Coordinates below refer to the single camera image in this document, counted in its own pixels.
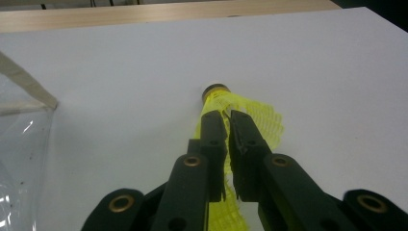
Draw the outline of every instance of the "white table surface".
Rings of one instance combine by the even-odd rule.
[[[164,183],[213,80],[272,104],[276,152],[324,191],[408,211],[408,34],[370,10],[0,34],[0,50],[60,101],[38,230],[80,230],[107,193]]]

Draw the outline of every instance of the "transparent plastic sheet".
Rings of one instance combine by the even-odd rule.
[[[0,231],[37,230],[54,113],[46,100],[38,100],[44,95],[56,103],[30,74],[0,52]]]
[[[0,231],[36,230],[52,114],[0,116]]]

